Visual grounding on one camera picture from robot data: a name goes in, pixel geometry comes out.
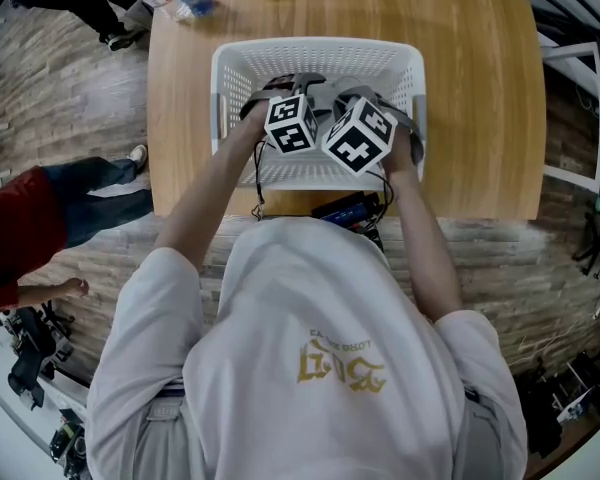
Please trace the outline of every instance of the sneaker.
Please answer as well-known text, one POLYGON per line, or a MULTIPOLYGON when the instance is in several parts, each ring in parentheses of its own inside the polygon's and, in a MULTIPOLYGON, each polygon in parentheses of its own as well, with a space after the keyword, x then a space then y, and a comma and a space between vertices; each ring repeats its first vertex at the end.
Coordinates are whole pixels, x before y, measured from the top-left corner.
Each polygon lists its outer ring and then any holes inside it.
POLYGON ((149 150, 147 149, 147 146, 140 144, 139 146, 133 148, 133 151, 127 155, 127 158, 136 164, 136 173, 139 173, 147 163, 147 158, 149 158, 149 150))
POLYGON ((122 34, 112 32, 104 37, 104 42, 109 47, 109 50, 117 52, 123 48, 129 48, 144 32, 144 30, 131 30, 129 32, 125 30, 122 34))

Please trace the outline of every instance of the floor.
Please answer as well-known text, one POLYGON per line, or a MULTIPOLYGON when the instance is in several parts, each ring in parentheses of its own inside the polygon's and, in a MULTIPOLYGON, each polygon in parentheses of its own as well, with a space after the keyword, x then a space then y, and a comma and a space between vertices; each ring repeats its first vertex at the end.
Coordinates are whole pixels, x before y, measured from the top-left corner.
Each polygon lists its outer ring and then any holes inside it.
MULTIPOLYGON (((0 171, 17 174, 36 164, 101 155, 115 159, 146 142, 146 41, 110 53, 94 33, 68 13, 7 10, 0 26, 0 171)), ((548 162, 590 173, 595 165, 597 123, 578 100, 573 84, 547 74, 548 162)), ((134 182, 148 185, 148 174, 134 182)), ((599 282, 584 277, 571 260, 578 248, 584 211, 593 197, 545 179, 538 220, 441 220, 458 266, 466 308, 484 313, 500 334, 514 371, 542 357, 549 371, 583 348, 600 346, 599 282)), ((104 231, 88 244, 58 254, 28 282, 89 280, 91 293, 61 301, 75 317, 76 351, 67 368, 89 381, 110 330, 122 285, 151 250, 161 220, 153 215, 104 231)), ((251 218, 227 217, 201 273, 208 321, 217 311, 224 267, 236 237, 251 218)), ((409 293, 399 223, 381 226, 387 257, 409 293)))

